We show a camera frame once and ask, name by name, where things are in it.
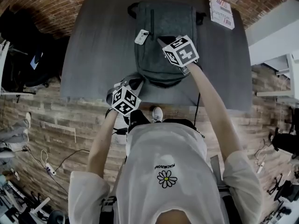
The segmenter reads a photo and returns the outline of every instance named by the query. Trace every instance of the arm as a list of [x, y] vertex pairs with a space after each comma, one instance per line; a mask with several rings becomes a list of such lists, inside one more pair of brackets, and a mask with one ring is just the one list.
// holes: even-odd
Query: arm
[[187, 65], [200, 91], [207, 115], [219, 142], [223, 161], [234, 151], [242, 150], [223, 101], [202, 70], [194, 63]]
[[88, 156], [86, 171], [97, 174], [101, 178], [103, 178], [104, 175], [104, 166], [108, 156], [117, 114], [118, 112], [115, 110], [109, 112], [93, 141], [92, 148], [90, 149]]

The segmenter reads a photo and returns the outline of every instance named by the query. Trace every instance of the sleeve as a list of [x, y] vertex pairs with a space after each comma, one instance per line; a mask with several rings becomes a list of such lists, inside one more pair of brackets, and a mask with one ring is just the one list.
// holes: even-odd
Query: sleeve
[[262, 213], [262, 188], [243, 151], [230, 154], [224, 163], [223, 181], [230, 191], [243, 224], [256, 224]]
[[72, 172], [69, 187], [69, 219], [72, 224], [99, 224], [101, 202], [109, 194], [108, 183], [89, 172]]

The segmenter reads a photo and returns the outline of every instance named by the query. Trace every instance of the daisy print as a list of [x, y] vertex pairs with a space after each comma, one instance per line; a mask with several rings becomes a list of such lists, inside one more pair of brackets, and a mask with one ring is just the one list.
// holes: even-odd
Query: daisy print
[[171, 176], [170, 170], [168, 170], [167, 172], [165, 172], [164, 170], [162, 172], [159, 172], [157, 179], [159, 180], [159, 184], [161, 184], [162, 188], [164, 189], [167, 187], [172, 187], [178, 180], [176, 177]]

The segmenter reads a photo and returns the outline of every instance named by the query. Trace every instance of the power strip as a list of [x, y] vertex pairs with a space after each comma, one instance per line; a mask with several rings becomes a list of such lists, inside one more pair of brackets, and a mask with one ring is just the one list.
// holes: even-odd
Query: power strip
[[47, 171], [48, 171], [49, 173], [51, 173], [53, 176], [56, 175], [56, 172], [55, 172], [54, 168], [53, 168], [48, 162], [46, 163], [46, 169], [47, 169]]

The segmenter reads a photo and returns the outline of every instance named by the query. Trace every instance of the black bag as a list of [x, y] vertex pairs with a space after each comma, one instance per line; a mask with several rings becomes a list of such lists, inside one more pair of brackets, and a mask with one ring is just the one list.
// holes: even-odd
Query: black bag
[[150, 32], [143, 45], [135, 44], [137, 71], [159, 87], [177, 85], [186, 76], [178, 66], [168, 62], [157, 38], [167, 36], [175, 41], [178, 35], [188, 35], [197, 49], [196, 25], [202, 23], [205, 14], [196, 13], [186, 4], [145, 1], [133, 3], [128, 13], [136, 19], [136, 36], [141, 29]]

